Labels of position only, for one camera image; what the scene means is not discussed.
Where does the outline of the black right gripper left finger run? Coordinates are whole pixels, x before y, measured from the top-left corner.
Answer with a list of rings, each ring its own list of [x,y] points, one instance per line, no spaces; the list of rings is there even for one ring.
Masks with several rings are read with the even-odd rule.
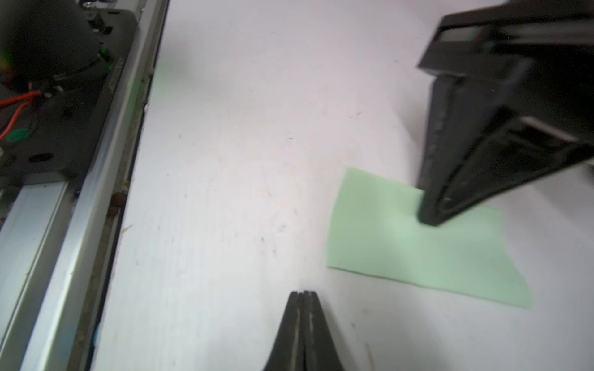
[[[265,371],[304,370],[304,345],[301,320],[303,294],[289,295]]]

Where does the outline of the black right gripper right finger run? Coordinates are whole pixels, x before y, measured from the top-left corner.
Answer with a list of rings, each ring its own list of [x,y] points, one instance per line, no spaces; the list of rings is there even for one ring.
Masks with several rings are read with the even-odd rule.
[[[304,370],[344,370],[320,299],[315,292],[306,291],[303,293],[301,332],[303,335]]]

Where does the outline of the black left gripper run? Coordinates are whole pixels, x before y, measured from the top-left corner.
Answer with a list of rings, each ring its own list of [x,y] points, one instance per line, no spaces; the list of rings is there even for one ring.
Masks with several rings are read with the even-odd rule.
[[[422,224],[439,226],[592,159],[591,1],[509,1],[445,15],[418,68],[445,75],[428,107]]]

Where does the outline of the green paper sheet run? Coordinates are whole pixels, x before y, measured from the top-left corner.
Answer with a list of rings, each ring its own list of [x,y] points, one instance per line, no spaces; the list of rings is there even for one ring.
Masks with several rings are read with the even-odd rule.
[[[477,207],[421,224],[423,193],[356,168],[330,218],[327,267],[527,309],[532,294],[504,246],[504,214]]]

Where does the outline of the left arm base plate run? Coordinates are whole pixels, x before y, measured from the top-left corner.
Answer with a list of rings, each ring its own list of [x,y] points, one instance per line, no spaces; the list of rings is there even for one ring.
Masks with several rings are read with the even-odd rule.
[[[88,171],[138,25],[125,9],[2,2],[2,186]]]

